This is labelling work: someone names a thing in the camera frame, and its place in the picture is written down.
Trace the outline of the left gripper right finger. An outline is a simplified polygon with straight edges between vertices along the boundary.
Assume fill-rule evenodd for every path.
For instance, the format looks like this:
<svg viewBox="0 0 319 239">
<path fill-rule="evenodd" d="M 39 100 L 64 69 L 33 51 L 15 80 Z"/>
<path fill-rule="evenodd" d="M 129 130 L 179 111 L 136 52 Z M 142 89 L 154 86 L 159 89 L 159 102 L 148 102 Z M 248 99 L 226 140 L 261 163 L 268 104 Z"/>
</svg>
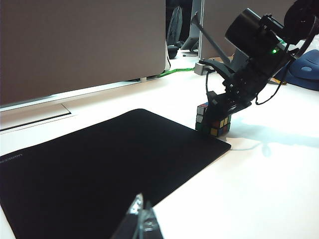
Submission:
<svg viewBox="0 0 319 239">
<path fill-rule="evenodd" d="M 159 223 L 150 201 L 142 209 L 139 219 L 139 238 L 140 239 L 163 239 Z"/>
</svg>

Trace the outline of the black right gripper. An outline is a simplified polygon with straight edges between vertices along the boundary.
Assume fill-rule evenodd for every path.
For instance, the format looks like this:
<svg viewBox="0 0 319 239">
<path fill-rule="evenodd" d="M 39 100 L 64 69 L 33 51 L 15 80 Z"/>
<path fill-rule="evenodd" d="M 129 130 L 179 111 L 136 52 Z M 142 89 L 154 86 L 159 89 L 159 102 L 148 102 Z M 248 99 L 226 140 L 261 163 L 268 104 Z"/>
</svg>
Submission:
<svg viewBox="0 0 319 239">
<path fill-rule="evenodd" d="M 200 60 L 200 64 L 212 67 L 224 79 L 222 84 L 225 86 L 223 94 L 218 95 L 214 91 L 206 93 L 208 106 L 205 120 L 213 122 L 222 119 L 222 110 L 226 110 L 225 115 L 228 116 L 251 106 L 252 100 L 257 98 L 268 80 L 294 59 L 289 46 L 279 43 L 266 51 L 264 56 L 247 59 L 238 70 L 215 60 Z"/>
</svg>

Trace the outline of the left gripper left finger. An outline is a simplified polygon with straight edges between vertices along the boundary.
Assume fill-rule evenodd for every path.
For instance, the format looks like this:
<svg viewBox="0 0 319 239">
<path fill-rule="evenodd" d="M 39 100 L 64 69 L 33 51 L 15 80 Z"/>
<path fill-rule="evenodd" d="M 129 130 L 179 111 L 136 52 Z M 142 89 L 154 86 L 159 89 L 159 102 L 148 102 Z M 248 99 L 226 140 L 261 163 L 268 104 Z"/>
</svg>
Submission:
<svg viewBox="0 0 319 239">
<path fill-rule="evenodd" d="M 139 213 L 144 207 L 144 199 L 142 193 L 135 196 L 121 223 L 111 236 L 112 239 L 133 239 L 139 221 Z"/>
</svg>

